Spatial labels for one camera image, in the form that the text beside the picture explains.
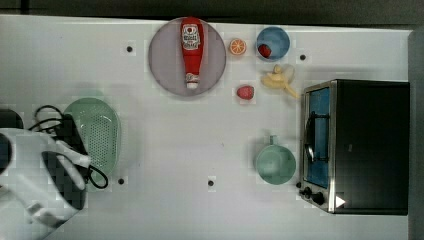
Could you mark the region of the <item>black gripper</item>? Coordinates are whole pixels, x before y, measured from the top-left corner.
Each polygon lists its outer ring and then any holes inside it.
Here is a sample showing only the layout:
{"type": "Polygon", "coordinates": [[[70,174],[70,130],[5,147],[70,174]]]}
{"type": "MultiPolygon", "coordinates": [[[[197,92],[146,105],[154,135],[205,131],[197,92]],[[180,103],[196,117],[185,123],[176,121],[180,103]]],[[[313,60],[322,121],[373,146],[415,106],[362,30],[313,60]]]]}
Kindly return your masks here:
{"type": "Polygon", "coordinates": [[[54,127],[56,138],[65,142],[69,148],[84,156],[83,161],[76,163],[77,169],[83,177],[89,174],[90,158],[83,141],[77,130],[77,126],[70,114],[64,114],[59,124],[54,127]]]}

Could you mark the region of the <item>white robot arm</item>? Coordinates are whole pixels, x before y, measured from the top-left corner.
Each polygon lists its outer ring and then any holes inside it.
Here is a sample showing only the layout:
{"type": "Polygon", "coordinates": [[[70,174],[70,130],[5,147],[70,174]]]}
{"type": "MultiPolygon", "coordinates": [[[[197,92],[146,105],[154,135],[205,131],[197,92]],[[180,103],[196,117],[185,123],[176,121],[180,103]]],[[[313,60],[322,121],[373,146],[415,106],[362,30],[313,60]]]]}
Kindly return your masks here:
{"type": "Polygon", "coordinates": [[[1,112],[1,240],[41,240],[85,206],[91,158],[73,119],[53,136],[1,112]]]}

